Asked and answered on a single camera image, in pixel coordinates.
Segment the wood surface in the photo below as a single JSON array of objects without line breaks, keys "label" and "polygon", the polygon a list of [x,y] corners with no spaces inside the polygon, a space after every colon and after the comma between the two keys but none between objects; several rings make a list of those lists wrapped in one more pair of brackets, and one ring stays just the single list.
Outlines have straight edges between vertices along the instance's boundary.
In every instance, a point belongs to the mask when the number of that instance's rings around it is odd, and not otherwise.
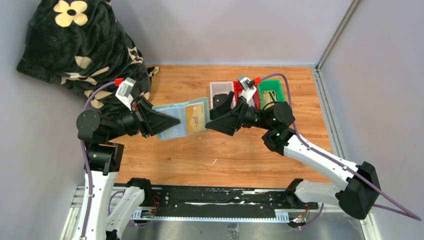
[{"label": "wood surface", "polygon": [[[308,67],[163,65],[153,78],[149,100],[154,105],[186,102],[208,97],[210,82],[235,81],[240,75],[253,79],[276,72],[288,78],[300,133],[330,151],[314,78]],[[285,188],[295,178],[328,182],[312,168],[269,151],[261,139],[265,132],[241,128],[232,137],[207,130],[164,141],[141,135],[117,138],[115,142],[125,145],[117,182],[137,177],[150,179],[154,184],[263,188]]]}]

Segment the white wall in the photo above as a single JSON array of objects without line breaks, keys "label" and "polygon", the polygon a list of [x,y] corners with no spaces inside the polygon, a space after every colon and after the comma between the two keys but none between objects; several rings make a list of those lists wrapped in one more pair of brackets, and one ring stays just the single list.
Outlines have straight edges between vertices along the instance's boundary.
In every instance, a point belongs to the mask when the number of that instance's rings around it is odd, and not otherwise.
[{"label": "white wall", "polygon": [[75,122],[83,101],[15,68],[38,0],[1,0],[0,239],[59,239],[84,182]]},{"label": "white wall", "polygon": [[[363,0],[322,69],[347,156],[374,164],[382,189],[420,217],[423,9],[422,0]],[[423,238],[422,222],[374,211],[383,240]]]},{"label": "white wall", "polygon": [[112,0],[149,64],[316,64],[351,0]]}]

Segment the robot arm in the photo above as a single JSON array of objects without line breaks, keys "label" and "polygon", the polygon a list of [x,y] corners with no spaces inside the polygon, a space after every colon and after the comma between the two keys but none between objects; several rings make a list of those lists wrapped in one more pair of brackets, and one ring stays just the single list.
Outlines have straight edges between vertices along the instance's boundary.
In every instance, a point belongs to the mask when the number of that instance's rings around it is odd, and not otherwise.
[{"label": "robot arm", "polygon": [[[108,216],[109,200],[124,151],[122,144],[110,141],[123,135],[133,136],[138,133],[148,138],[180,123],[178,118],[152,110],[153,105],[140,96],[132,79],[121,83],[117,94],[129,108],[118,119],[111,119],[95,110],[85,110],[76,121],[78,138],[85,143],[90,171],[85,173],[84,201],[72,240],[120,239],[136,208],[152,198],[150,181],[132,178],[127,183],[124,196]],[[89,215],[88,220],[85,220],[87,209]]]},{"label": "robot arm", "polygon": [[237,105],[231,109],[234,93],[230,92],[226,101],[210,110],[211,121],[206,124],[206,128],[230,136],[233,136],[241,127],[257,127],[268,130],[262,140],[269,150],[298,160],[332,181],[332,183],[317,183],[295,179],[287,188],[290,193],[287,196],[295,199],[288,199],[289,202],[294,205],[301,204],[301,202],[338,205],[350,216],[356,219],[365,219],[379,196],[378,192],[347,171],[346,167],[341,167],[324,155],[340,161],[343,166],[349,167],[380,188],[374,166],[368,162],[357,165],[339,158],[310,143],[303,136],[296,135],[295,131],[289,128],[295,121],[295,117],[287,102],[273,102],[274,105],[266,109],[249,106],[247,102],[256,89],[252,81],[245,76],[241,76],[237,80],[243,88]]}]

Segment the floral blanket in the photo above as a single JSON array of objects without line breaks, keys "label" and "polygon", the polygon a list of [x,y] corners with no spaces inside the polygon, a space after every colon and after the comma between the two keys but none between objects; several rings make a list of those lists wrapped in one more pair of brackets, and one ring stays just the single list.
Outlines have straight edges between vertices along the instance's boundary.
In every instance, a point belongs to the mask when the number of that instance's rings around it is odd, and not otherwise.
[{"label": "floral blanket", "polygon": [[[132,78],[148,99],[151,77],[141,52],[124,31],[111,0],[42,0],[28,23],[25,50],[17,71],[47,83],[62,85],[88,98],[116,78]],[[91,105],[112,118],[126,107],[116,87],[99,92]]]}]

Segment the plastic container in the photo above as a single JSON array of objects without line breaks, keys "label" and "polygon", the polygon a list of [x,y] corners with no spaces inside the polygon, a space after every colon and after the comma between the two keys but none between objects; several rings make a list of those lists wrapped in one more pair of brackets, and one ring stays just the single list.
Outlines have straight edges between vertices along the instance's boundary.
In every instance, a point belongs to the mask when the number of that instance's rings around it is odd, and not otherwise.
[{"label": "plastic container", "polygon": [[277,102],[285,102],[286,99],[284,98],[283,88],[281,86],[281,82],[278,79],[267,79],[263,80],[262,83],[257,85],[257,91],[260,96],[260,108],[262,109],[264,107],[264,92],[266,91],[274,91],[276,96]]},{"label": "plastic container", "polygon": [[[260,77],[256,77],[253,79],[254,86],[256,89],[258,89],[258,85],[262,82]],[[240,85],[239,81],[233,81],[232,84],[234,85],[234,98],[235,98],[235,104],[237,104],[237,101],[239,100],[239,95],[242,93],[243,88]],[[250,106],[255,106],[257,109],[261,108],[261,96],[259,95],[259,91],[256,91],[253,95],[253,103],[248,102]]]},{"label": "plastic container", "polygon": [[[219,94],[228,94],[234,92],[234,85],[232,81],[214,81],[209,84],[210,87],[210,109],[214,108],[214,96]],[[236,105],[235,97],[232,99],[231,108]]]}]

